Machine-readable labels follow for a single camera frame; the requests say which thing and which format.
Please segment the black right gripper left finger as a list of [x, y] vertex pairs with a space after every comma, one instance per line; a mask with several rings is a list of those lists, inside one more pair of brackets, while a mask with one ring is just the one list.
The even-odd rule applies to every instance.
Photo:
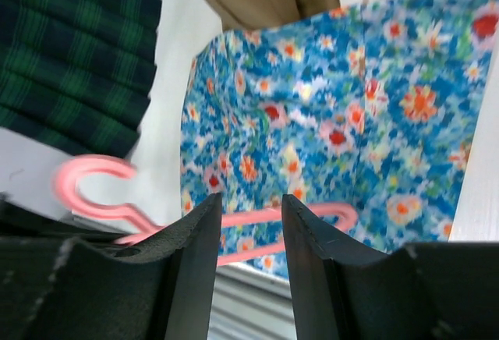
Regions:
[[205, 339], [221, 196], [134, 246], [1, 201], [4, 339]]

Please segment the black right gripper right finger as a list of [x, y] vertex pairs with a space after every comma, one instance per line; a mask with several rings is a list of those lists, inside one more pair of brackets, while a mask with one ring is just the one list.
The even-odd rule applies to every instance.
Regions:
[[370, 248], [294, 196], [281, 216], [300, 339], [495, 339], [498, 245]]

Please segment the pink plastic hanger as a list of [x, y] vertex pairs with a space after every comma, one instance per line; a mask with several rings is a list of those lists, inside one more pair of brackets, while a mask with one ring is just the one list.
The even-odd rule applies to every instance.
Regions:
[[[54, 177], [54, 191], [59, 202], [74, 214], [92, 221], [126, 221], [134, 226], [136, 233], [118, 239], [118, 244], [137, 244], [166, 226], [151, 221], [138, 207], [125, 203], [102, 205], [89, 201], [79, 190], [81, 179], [90, 174], [104, 173], [120, 179], [131, 179], [136, 169], [122, 159], [99, 154], [85, 154], [72, 158], [59, 166]], [[356, 210], [346, 203], [312, 204], [310, 209], [316, 216], [336, 215], [339, 217], [336, 228], [347, 232], [358, 219]], [[221, 216], [221, 227], [252, 225], [281, 220], [281, 209], [267, 207], [257, 211], [244, 211]], [[242, 250], [218, 258], [218, 267], [243, 262], [257, 257], [285, 251], [284, 241], [252, 250]]]

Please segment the blue floral skirt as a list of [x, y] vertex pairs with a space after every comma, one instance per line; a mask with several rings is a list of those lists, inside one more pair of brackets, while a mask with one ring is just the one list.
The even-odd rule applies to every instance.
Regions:
[[288, 274], [290, 194], [376, 250], [449, 239], [498, 0], [387, 0], [232, 30], [192, 61], [182, 212], [222, 195], [220, 265]]

